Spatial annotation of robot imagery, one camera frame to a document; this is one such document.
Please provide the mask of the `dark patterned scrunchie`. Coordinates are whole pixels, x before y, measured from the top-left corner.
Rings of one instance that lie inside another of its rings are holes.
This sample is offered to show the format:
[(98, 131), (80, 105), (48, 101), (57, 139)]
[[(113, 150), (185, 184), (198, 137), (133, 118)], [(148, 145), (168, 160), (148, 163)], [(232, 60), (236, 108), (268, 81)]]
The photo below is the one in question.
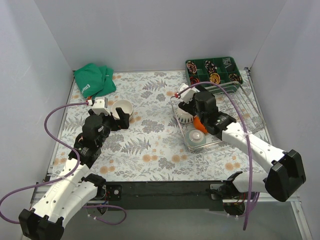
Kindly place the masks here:
[(228, 77), (231, 82), (237, 82), (239, 84), (243, 83), (242, 77), (236, 73), (230, 73)]

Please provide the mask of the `floral patterned table mat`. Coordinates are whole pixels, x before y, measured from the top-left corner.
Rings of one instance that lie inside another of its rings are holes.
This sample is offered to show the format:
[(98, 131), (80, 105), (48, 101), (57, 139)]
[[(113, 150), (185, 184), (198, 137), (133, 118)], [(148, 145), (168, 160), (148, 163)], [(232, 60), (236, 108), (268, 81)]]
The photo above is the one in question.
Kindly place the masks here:
[[(246, 72), (240, 74), (246, 94), (254, 96)], [(184, 71), (119, 72), (112, 79), (117, 89), (107, 95), (109, 108), (118, 100), (128, 100), (133, 118), (129, 129), (111, 132), (92, 173), (115, 182), (205, 181), (249, 170), (248, 157), (225, 142), (193, 152), (187, 148), (170, 102), (178, 86), (187, 83)], [(67, 109), (58, 135), (61, 141), (73, 145), (88, 109)]]

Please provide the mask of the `white plain bowl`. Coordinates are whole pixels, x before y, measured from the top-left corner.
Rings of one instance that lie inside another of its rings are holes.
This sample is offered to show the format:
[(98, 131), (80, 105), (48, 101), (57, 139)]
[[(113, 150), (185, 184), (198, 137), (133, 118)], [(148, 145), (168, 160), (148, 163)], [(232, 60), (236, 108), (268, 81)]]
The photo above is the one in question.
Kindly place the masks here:
[(126, 109), (134, 109), (133, 105), (130, 101), (128, 100), (118, 100), (116, 101), (112, 107), (111, 107), (111, 112), (112, 115), (115, 119), (119, 119), (119, 116), (117, 114), (116, 108), (122, 108), (122, 110), (125, 112)]

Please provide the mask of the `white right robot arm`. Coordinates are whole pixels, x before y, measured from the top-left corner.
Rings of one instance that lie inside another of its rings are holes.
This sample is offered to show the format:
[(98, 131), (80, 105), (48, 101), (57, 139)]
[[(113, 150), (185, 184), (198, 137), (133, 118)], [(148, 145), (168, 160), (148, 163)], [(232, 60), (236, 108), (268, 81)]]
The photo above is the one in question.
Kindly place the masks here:
[(214, 190), (215, 194), (237, 199), (243, 193), (268, 193), (285, 202), (306, 182), (303, 160), (297, 151), (284, 151), (249, 133), (235, 118), (219, 110), (212, 93), (188, 89), (175, 96), (181, 99), (179, 108), (198, 117), (209, 134), (237, 147), (250, 162), (263, 168), (259, 174), (237, 171)]

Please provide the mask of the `green folded cloth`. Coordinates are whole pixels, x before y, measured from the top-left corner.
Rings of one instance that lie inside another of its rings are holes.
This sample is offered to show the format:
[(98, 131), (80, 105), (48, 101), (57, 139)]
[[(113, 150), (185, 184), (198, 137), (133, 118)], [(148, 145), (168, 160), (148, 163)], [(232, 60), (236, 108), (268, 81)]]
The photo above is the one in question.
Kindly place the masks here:
[(89, 63), (74, 71), (74, 80), (85, 99), (103, 97), (117, 90), (112, 68)]

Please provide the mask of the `green compartment organizer tray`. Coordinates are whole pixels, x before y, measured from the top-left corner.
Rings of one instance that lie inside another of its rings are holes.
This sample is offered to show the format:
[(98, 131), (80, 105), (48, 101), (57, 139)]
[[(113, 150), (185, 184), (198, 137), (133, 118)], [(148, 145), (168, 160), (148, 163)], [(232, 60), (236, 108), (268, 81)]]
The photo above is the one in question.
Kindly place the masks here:
[[(235, 63), (235, 69), (234, 71), (228, 72), (226, 71), (224, 64), (223, 64), (223, 58), (232, 58)], [(194, 75), (189, 74), (188, 69), (186, 67), (186, 62), (192, 61), (196, 64), (197, 67), (197, 73)], [(211, 61), (215, 64), (217, 67), (217, 70), (215, 73), (208, 73), (205, 68), (205, 61)], [(189, 85), (193, 85), (196, 83), (203, 83), (203, 87), (207, 90), (214, 90), (220, 92), (221, 90), (214, 85), (207, 84), (206, 82), (215, 83), (217, 85), (221, 85), (226, 90), (233, 90), (237, 91), (238, 88), (244, 83), (244, 80), (242, 78), (242, 84), (239, 84), (236, 81), (230, 81), (229, 74), (236, 73), (237, 75), (241, 76), (240, 70), (236, 64), (236, 61), (231, 56), (224, 56), (224, 57), (214, 57), (214, 58), (201, 58), (201, 59), (189, 59), (185, 61), (185, 74), (186, 79)]]

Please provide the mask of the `pale green ribbed bowl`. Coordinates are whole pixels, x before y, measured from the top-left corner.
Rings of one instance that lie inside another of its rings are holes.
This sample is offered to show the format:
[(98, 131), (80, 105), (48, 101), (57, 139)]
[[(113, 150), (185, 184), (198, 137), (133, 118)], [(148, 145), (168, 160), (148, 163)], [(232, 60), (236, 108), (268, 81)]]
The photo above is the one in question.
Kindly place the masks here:
[(190, 151), (196, 150), (206, 144), (205, 134), (198, 129), (191, 129), (185, 135), (186, 145)]

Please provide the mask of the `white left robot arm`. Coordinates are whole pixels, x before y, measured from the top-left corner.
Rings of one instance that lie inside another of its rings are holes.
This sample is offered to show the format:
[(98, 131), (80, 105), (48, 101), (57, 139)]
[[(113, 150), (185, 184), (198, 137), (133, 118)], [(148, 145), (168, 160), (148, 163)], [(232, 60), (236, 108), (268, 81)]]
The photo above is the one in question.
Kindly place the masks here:
[(129, 128), (130, 115), (120, 107), (115, 119), (105, 111), (89, 110), (82, 132), (76, 137), (69, 158), (55, 180), (31, 209), (18, 216), (22, 233), (31, 240), (59, 240), (70, 219), (91, 199), (101, 200), (107, 181), (90, 173), (110, 132)]

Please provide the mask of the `pink black scrunchie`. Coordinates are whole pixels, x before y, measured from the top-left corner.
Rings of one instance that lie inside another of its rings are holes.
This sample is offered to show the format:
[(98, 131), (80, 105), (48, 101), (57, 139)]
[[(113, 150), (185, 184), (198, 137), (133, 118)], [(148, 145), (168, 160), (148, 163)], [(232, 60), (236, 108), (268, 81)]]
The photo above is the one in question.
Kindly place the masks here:
[(190, 75), (195, 75), (197, 73), (197, 66), (194, 62), (187, 61), (186, 67)]

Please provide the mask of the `white bowl blue leaf pattern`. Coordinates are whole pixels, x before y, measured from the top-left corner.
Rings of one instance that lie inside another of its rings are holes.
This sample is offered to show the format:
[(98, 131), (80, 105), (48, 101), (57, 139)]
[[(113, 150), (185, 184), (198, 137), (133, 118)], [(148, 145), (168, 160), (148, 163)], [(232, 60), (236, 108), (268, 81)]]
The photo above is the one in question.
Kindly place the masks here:
[(181, 124), (189, 124), (193, 122), (194, 117), (190, 113), (182, 110), (179, 107), (175, 109), (175, 114), (176, 114), (177, 120)]

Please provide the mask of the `orange bowl black inside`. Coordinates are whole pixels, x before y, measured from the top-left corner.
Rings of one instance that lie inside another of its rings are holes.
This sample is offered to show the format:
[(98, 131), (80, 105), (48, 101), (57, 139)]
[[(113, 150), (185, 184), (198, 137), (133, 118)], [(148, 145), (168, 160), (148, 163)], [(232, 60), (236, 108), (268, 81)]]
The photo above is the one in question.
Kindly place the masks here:
[(199, 119), (198, 116), (195, 116), (195, 117), (193, 118), (193, 125), (194, 125), (194, 127), (195, 127), (197, 130), (203, 132), (204, 134), (207, 134), (207, 133), (208, 133), (207, 129), (206, 129), (205, 126), (201, 123), (201, 121), (200, 121), (200, 119)]

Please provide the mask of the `black white scrunchie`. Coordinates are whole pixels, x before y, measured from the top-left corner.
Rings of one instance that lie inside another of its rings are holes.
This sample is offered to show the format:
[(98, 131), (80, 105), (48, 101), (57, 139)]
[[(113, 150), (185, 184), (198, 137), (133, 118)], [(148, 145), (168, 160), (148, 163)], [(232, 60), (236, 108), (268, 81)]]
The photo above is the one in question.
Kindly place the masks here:
[(213, 62), (209, 61), (209, 60), (206, 60), (206, 61), (204, 62), (204, 66), (205, 66), (205, 68), (206, 68), (206, 71), (207, 71), (208, 73), (210, 73), (210, 74), (217, 72), (217, 67), (216, 67), (216, 65), (215, 65)]

